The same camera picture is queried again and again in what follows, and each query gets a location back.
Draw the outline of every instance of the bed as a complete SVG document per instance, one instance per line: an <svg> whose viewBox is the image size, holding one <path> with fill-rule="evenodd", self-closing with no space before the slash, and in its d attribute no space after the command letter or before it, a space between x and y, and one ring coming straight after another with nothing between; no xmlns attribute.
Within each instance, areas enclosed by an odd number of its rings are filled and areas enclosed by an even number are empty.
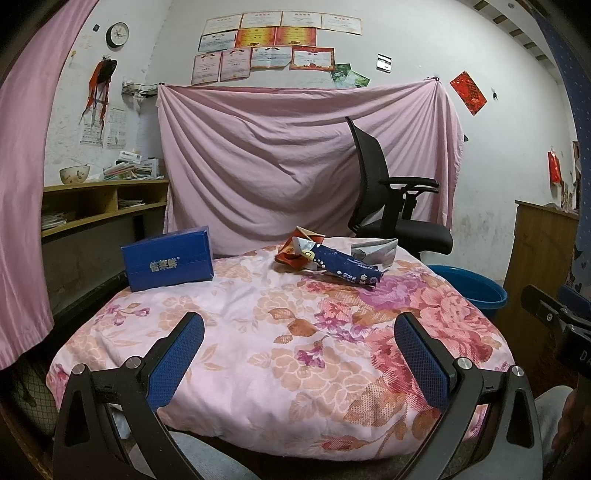
<svg viewBox="0 0 591 480"><path fill-rule="evenodd" d="M324 244L349 252L355 241ZM292 272L274 261L277 249L215 260L210 282L118 293L54 358L47 385L58 407L74 365L115 368L143 356L189 311L203 317L205 340L158 415L173 429L272 455L368 460L418 448L439 411L394 342L401 312L455 357L499 371L513 363L496 327L402 248L372 290ZM478 407L466 439L484 415Z"/></svg>

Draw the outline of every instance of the black office chair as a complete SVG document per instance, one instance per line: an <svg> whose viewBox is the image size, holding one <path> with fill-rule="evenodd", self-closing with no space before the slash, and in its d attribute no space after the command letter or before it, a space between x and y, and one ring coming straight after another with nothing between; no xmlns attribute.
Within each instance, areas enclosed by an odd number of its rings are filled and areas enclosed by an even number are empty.
<svg viewBox="0 0 591 480"><path fill-rule="evenodd" d="M439 193L437 180L390 177L378 140L357 128L349 117L345 118L355 140L361 172L359 197L349 220L349 228L361 238L398 238L398 244L419 259L423 251L449 255L453 238L446 227L438 223L411 220L420 194ZM403 187L394 189L392 185ZM361 225L363 220L382 207L382 218L369 225Z"/></svg>

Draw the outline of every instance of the bookshelf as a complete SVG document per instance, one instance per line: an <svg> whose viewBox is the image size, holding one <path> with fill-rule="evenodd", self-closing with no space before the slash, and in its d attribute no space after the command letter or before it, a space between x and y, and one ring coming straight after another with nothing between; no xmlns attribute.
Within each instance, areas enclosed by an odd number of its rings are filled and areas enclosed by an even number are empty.
<svg viewBox="0 0 591 480"><path fill-rule="evenodd" d="M46 243L124 216L142 215L166 207L168 180L96 181L55 185L43 190L44 209L65 212L72 220L41 231ZM118 199L141 199L145 205L120 209Z"/></svg>

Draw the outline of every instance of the mesh chair back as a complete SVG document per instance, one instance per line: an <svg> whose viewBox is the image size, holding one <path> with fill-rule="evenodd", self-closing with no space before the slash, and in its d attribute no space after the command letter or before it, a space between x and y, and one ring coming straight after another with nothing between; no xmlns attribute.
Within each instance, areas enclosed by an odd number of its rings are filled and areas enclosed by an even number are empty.
<svg viewBox="0 0 591 480"><path fill-rule="evenodd" d="M387 179L389 175L378 140L357 128L348 116L345 118L355 140L361 174L357 204L349 220L349 228L356 232L365 218L380 210L386 203L388 192L378 182Z"/></svg>

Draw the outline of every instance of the pink curtain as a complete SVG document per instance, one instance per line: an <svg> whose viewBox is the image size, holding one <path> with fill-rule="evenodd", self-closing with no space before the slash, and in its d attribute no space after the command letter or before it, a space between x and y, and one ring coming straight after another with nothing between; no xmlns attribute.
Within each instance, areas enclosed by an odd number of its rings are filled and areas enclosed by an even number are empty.
<svg viewBox="0 0 591 480"><path fill-rule="evenodd" d="M279 243L296 225L349 236L359 164L345 116L375 136L391 176L435 178L413 218L451 226L463 147L441 83L357 89L161 86L168 231L209 225L213 251Z"/></svg>
<svg viewBox="0 0 591 480"><path fill-rule="evenodd" d="M0 87L0 369L53 325L40 237L47 126L61 68L97 1L65 4Z"/></svg>

